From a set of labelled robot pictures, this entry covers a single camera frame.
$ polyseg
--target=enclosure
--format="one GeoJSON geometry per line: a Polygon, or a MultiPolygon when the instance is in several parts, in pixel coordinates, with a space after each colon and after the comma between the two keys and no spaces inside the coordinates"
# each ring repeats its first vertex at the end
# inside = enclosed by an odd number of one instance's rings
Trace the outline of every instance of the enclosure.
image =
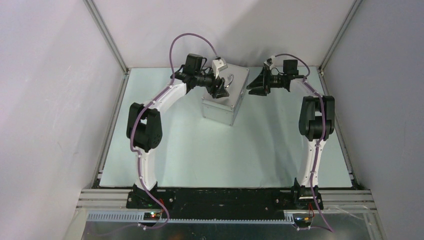
{"type": "MultiPolygon", "coordinates": [[[[424,167],[422,1],[0,6],[2,239],[422,237],[416,221],[424,184],[417,177],[424,167]],[[273,220],[261,216],[278,203],[262,202],[267,191],[290,193],[304,147],[302,97],[277,88],[267,97],[243,95],[231,126],[204,118],[205,89],[192,89],[161,116],[155,153],[158,188],[240,190],[246,201],[256,189],[264,194],[244,213],[257,218],[171,214],[161,229],[137,227],[156,220],[145,217],[149,209],[126,208],[137,159],[126,136],[128,110],[169,82],[170,46],[183,33],[205,37],[228,64],[248,69],[247,84],[270,56],[298,56],[310,68],[309,83],[334,96],[335,130],[318,176],[322,213],[334,233],[296,231],[294,218],[307,216],[307,209],[285,209],[273,220]]],[[[190,53],[206,57],[206,66],[214,59],[204,41],[185,36],[175,42],[173,65],[183,65],[190,53]]],[[[279,71],[286,59],[275,60],[279,71]]],[[[298,70],[308,72],[300,63],[298,70]]],[[[312,226],[325,226],[314,212],[312,226]]]]}

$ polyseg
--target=metal box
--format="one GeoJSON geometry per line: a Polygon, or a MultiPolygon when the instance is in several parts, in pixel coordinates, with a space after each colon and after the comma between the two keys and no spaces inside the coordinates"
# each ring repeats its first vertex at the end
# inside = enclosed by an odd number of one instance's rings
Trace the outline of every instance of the metal box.
{"type": "Polygon", "coordinates": [[[214,99],[205,91],[201,98],[202,114],[204,118],[232,126],[246,92],[249,69],[228,64],[228,68],[220,71],[219,76],[226,81],[233,78],[231,85],[226,88],[229,97],[214,99]]]}

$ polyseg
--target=aluminum frame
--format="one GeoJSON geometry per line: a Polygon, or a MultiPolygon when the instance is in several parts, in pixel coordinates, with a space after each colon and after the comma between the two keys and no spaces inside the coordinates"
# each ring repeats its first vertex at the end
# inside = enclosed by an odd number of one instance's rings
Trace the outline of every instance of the aluminum frame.
{"type": "Polygon", "coordinates": [[[337,45],[339,44],[340,40],[342,39],[343,35],[345,35],[346,29],[351,24],[352,19],[354,18],[355,14],[357,13],[360,5],[362,4],[363,0],[355,0],[352,3],[352,6],[349,9],[349,12],[347,13],[346,17],[344,18],[343,23],[341,24],[337,34],[335,35],[333,41],[331,42],[330,47],[328,48],[327,53],[324,56],[324,59],[322,59],[321,64],[319,65],[319,69],[323,70],[326,68],[328,62],[330,61],[331,56],[333,55],[334,51],[336,50],[337,45]]]}
{"type": "MultiPolygon", "coordinates": [[[[160,209],[127,209],[130,189],[83,189],[76,212],[85,212],[88,222],[149,222],[143,220],[145,212],[160,209]]],[[[382,223],[370,190],[320,190],[324,214],[350,215],[365,222],[371,240],[386,240],[382,223]]],[[[308,214],[308,210],[285,210],[287,220],[199,220],[170,219],[170,223],[184,224],[291,224],[293,214],[308,214]]]]}
{"type": "Polygon", "coordinates": [[[100,178],[102,177],[103,173],[103,167],[105,166],[106,157],[108,155],[109,147],[111,146],[112,136],[114,135],[115,125],[118,120],[118,114],[121,109],[122,100],[124,98],[125,89],[127,88],[128,79],[130,77],[130,72],[128,71],[126,74],[122,77],[122,83],[119,87],[118,97],[116,98],[115,105],[113,107],[113,113],[110,117],[109,124],[107,127],[107,134],[104,139],[101,155],[99,159],[97,160],[96,167],[93,173],[93,176],[91,177],[91,181],[89,185],[86,188],[92,188],[96,181],[100,181],[100,178]]]}
{"type": "Polygon", "coordinates": [[[118,47],[114,41],[114,38],[112,37],[111,33],[108,30],[108,27],[106,26],[105,21],[103,20],[102,15],[99,12],[99,9],[97,8],[96,4],[94,3],[94,0],[83,0],[85,5],[87,6],[88,11],[90,12],[95,24],[98,27],[98,30],[100,31],[101,35],[103,36],[104,40],[107,43],[107,46],[109,47],[110,51],[112,52],[113,56],[115,57],[116,61],[118,62],[122,72],[125,74],[128,72],[128,67],[124,62],[124,59],[122,58],[121,53],[118,50],[118,47]]]}
{"type": "MultiPolygon", "coordinates": [[[[319,67],[316,68],[319,76],[319,80],[322,85],[322,89],[324,91],[324,94],[330,95],[329,90],[327,88],[326,80],[324,78],[324,75],[319,67]]],[[[337,108],[334,113],[334,119],[335,119],[335,131],[338,138],[338,142],[340,143],[341,153],[343,154],[344,162],[346,163],[347,172],[349,173],[350,180],[352,182],[352,186],[356,189],[359,188],[358,179],[356,178],[354,168],[352,167],[351,158],[349,157],[348,149],[346,148],[345,139],[343,137],[342,129],[340,128],[339,118],[337,117],[337,108]]]]}

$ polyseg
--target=perforated metal strip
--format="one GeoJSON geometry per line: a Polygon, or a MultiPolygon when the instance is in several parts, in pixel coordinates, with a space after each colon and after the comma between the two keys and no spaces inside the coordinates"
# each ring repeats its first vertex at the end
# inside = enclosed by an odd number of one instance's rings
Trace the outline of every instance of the perforated metal strip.
{"type": "MultiPolygon", "coordinates": [[[[126,222],[126,223],[138,223],[138,222],[156,222],[156,220],[144,220],[145,212],[143,211],[89,211],[87,222],[126,222]]],[[[220,219],[175,219],[171,218],[170,223],[181,223],[181,224],[293,224],[293,214],[286,213],[285,220],[220,220],[220,219]]]]}

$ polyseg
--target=purple cable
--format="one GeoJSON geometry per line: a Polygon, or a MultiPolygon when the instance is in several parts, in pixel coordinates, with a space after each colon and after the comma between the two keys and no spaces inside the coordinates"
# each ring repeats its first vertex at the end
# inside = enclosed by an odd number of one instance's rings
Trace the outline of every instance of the purple cable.
{"type": "Polygon", "coordinates": [[[313,88],[307,82],[307,77],[311,74],[311,70],[310,70],[309,66],[302,59],[298,58],[297,56],[294,56],[294,55],[291,55],[291,54],[288,54],[288,53],[281,53],[281,54],[275,55],[275,57],[279,57],[279,56],[289,56],[289,57],[292,57],[294,59],[297,59],[306,67],[307,74],[303,77],[302,83],[313,94],[315,94],[319,98],[319,104],[321,105],[321,115],[322,115],[322,134],[321,134],[321,137],[319,138],[319,140],[318,140],[318,142],[315,146],[316,147],[315,148],[315,157],[314,157],[314,160],[313,160],[312,171],[310,172],[310,190],[312,192],[313,202],[315,203],[316,209],[318,209],[319,215],[321,215],[322,220],[324,221],[325,225],[327,225],[327,227],[328,227],[328,228],[326,228],[326,227],[323,227],[323,226],[316,226],[316,228],[325,229],[325,230],[328,230],[328,231],[334,233],[335,231],[330,226],[330,224],[327,222],[326,218],[324,217],[323,213],[321,212],[320,205],[317,202],[317,198],[315,196],[314,187],[313,187],[313,179],[314,179],[315,169],[317,168],[318,154],[319,154],[319,150],[320,150],[320,143],[326,135],[326,117],[325,117],[325,110],[324,110],[324,101],[323,101],[322,96],[317,92],[317,90],[315,90],[315,88],[313,88]]]}
{"type": "Polygon", "coordinates": [[[161,228],[161,227],[163,227],[163,226],[165,226],[167,223],[168,223],[168,221],[170,220],[170,214],[169,214],[169,212],[168,212],[168,209],[158,200],[158,199],[156,199],[150,192],[149,192],[149,190],[147,189],[147,187],[145,186],[145,184],[143,183],[143,180],[142,180],[142,174],[141,174],[141,172],[142,172],[142,170],[141,170],[141,157],[142,157],[142,152],[140,151],[140,150],[138,150],[138,149],[135,149],[134,148],[134,135],[135,135],[135,133],[136,133],[136,128],[137,128],[137,125],[138,125],[138,123],[140,122],[140,119],[142,118],[142,115],[145,113],[145,111],[153,104],[153,102],[155,102],[155,101],[157,101],[160,97],[162,97],[167,91],[169,91],[169,89],[171,89],[171,86],[172,86],[172,84],[174,84],[174,81],[175,81],[175,70],[174,70],[174,65],[173,65],[173,63],[172,63],[172,49],[173,49],[173,47],[174,47],[174,44],[175,44],[175,42],[179,39],[179,38],[181,38],[181,37],[184,37],[184,36],[195,36],[195,37],[198,37],[198,38],[200,38],[200,39],[203,39],[207,44],[209,44],[209,46],[212,48],[212,50],[213,50],[213,53],[215,53],[215,55],[216,55],[216,57],[218,57],[218,54],[217,54],[217,51],[215,50],[215,48],[214,48],[214,46],[212,46],[212,44],[211,44],[211,42],[209,42],[206,38],[204,38],[204,37],[202,37],[202,36],[200,36],[200,35],[197,35],[197,34],[195,34],[195,33],[183,33],[183,34],[181,34],[181,35],[179,35],[179,36],[177,36],[173,41],[172,41],[172,43],[171,43],[171,47],[169,48],[169,64],[170,64],[170,66],[171,66],[171,70],[172,70],[172,78],[171,78],[171,80],[170,80],[170,82],[169,82],[169,84],[157,95],[157,96],[155,96],[146,106],[144,106],[144,108],[140,111],[140,113],[138,114],[138,116],[137,116],[137,118],[135,119],[135,122],[134,122],[134,125],[132,126],[132,131],[131,131],[131,135],[130,135],[130,138],[129,138],[129,148],[131,149],[131,151],[132,152],[134,152],[134,153],[137,153],[137,171],[138,171],[138,178],[140,179],[140,183],[141,183],[141,186],[143,187],[143,189],[144,189],[144,191],[147,193],[147,195],[151,198],[151,199],[153,199],[153,201],[155,201],[157,204],[159,204],[159,206],[166,212],[166,215],[167,215],[167,217],[166,217],[166,221],[162,224],[162,225],[159,225],[159,226],[156,226],[156,225],[154,225],[154,226],[145,226],[145,225],[143,225],[143,228],[144,229],[159,229],[159,228],[161,228]]]}

